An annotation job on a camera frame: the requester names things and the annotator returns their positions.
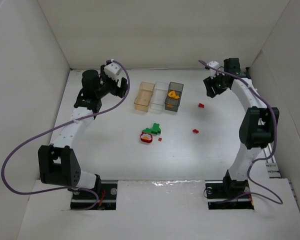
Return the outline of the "grey transparent bin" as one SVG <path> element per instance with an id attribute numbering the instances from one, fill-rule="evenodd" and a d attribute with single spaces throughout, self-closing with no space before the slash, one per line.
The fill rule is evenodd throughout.
<path id="1" fill-rule="evenodd" d="M 167 95 L 164 101 L 164 109 L 177 112 L 180 106 L 184 84 L 178 82 L 170 82 Z"/>

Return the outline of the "clear transparent bin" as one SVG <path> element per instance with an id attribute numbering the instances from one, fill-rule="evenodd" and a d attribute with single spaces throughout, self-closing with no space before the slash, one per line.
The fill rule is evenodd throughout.
<path id="1" fill-rule="evenodd" d="M 154 85 L 153 95 L 150 100 L 150 109 L 162 111 L 165 109 L 165 100 L 168 94 L 169 84 L 157 81 Z"/>

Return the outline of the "amber transparent bin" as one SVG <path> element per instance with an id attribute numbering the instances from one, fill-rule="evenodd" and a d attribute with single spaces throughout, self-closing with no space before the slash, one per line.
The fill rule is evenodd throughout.
<path id="1" fill-rule="evenodd" d="M 134 100 L 134 107 L 138 111 L 148 112 L 150 101 L 153 96 L 155 84 L 149 82 L 141 82 L 138 95 Z"/>

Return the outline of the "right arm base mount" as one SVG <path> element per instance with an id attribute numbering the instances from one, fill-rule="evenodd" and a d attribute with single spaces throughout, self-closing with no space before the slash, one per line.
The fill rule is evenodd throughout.
<path id="1" fill-rule="evenodd" d="M 230 182 L 206 180 L 204 195 L 209 210 L 253 210 L 254 204 L 249 194 L 248 181 Z"/>

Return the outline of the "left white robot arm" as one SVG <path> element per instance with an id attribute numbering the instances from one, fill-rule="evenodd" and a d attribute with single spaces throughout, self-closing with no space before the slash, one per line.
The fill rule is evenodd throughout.
<path id="1" fill-rule="evenodd" d="M 42 183 L 68 189 L 85 188 L 100 194 L 100 176 L 81 169 L 75 148 L 100 111 L 102 98 L 108 94 L 125 96 L 128 83 L 126 78 L 118 80 L 121 71 L 122 68 L 113 63 L 102 65 L 100 71 L 89 69 L 82 73 L 82 88 L 73 106 L 70 124 L 64 126 L 49 145 L 42 145 L 38 150 Z"/>

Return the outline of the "orange quarter-round lego piece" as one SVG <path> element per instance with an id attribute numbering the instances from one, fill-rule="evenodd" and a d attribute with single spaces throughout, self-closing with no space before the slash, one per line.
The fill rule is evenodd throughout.
<path id="1" fill-rule="evenodd" d="M 170 91 L 170 92 L 168 93 L 168 97 L 169 97 L 169 98 L 172 98 L 172 97 L 174 97 L 174 96 L 177 96 L 177 94 L 176 94 L 176 92 L 175 92 L 174 90 L 172 90 L 172 91 Z"/>

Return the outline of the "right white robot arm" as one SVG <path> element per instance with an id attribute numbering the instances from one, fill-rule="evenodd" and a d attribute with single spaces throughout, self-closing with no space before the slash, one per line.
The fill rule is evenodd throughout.
<path id="1" fill-rule="evenodd" d="M 216 189 L 213 183 L 206 183 L 208 197 L 229 202 L 247 195 L 245 190 L 252 180 L 250 173 L 253 165 L 261 160 L 258 157 L 261 151 L 269 144 L 273 144 L 273 151 L 276 150 L 280 111 L 258 94 L 249 74 L 241 71 L 238 58 L 227 58 L 223 65 L 216 61 L 201 60 L 200 63 L 210 71 L 210 76 L 203 81 L 206 95 L 214 98 L 231 90 L 245 110 L 239 128 L 240 147 L 232 166 Z"/>

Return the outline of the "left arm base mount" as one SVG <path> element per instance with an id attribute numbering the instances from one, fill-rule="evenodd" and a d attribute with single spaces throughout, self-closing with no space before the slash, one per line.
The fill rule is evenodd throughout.
<path id="1" fill-rule="evenodd" d="M 98 201 L 93 193 L 80 190 L 73 193 L 70 202 L 71 210 L 81 210 L 89 208 L 96 211 L 114 211 L 117 207 L 117 180 L 103 180 L 101 182 L 101 191 L 98 193 Z"/>

